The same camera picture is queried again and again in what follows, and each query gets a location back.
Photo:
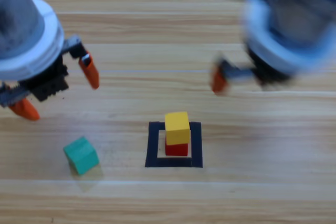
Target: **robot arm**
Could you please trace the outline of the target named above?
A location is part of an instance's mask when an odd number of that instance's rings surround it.
[[[3,82],[0,105],[29,120],[38,112],[26,100],[33,94],[40,102],[68,89],[67,67],[63,55],[78,59],[93,89],[99,86],[99,74],[91,54],[80,38],[65,39],[64,31],[52,7],[43,0],[0,0],[0,80]]]
[[[245,45],[253,64],[239,68],[221,58],[213,91],[254,77],[262,85],[283,83],[318,68],[335,53],[336,0],[245,0]]]

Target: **gray cylinder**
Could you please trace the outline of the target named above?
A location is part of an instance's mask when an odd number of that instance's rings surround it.
[[[270,26],[279,38],[309,47],[317,43],[334,22],[336,3],[331,0],[274,0],[271,9]]]
[[[43,31],[44,20],[33,0],[0,0],[0,58],[29,50]]]

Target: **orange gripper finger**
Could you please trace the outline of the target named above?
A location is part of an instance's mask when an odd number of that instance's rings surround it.
[[[215,94],[221,93],[226,87],[228,87],[227,81],[221,74],[221,69],[217,67],[213,75],[212,91]]]
[[[31,121],[37,121],[40,119],[40,115],[38,114],[35,107],[27,100],[23,99],[17,103],[15,103],[12,106],[9,106],[9,108],[17,115],[31,120]]]
[[[86,66],[81,59],[79,59],[78,63],[81,69],[83,70],[86,78],[88,79],[91,87],[93,89],[99,88],[99,72],[95,67],[95,64],[93,63],[93,58],[91,54],[89,53],[90,56],[90,63]]]

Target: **red cube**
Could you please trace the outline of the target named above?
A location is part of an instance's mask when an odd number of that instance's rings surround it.
[[[165,141],[166,156],[187,156],[188,144],[167,145]]]

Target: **wooden block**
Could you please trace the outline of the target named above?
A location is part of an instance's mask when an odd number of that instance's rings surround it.
[[[165,141],[165,153],[166,153],[166,156],[187,156],[188,155],[188,144],[167,145],[167,140],[166,140]]]
[[[190,125],[187,112],[168,113],[164,117],[167,145],[188,144]]]
[[[63,148],[70,166],[82,175],[99,164],[98,155],[85,137],[72,142]]]

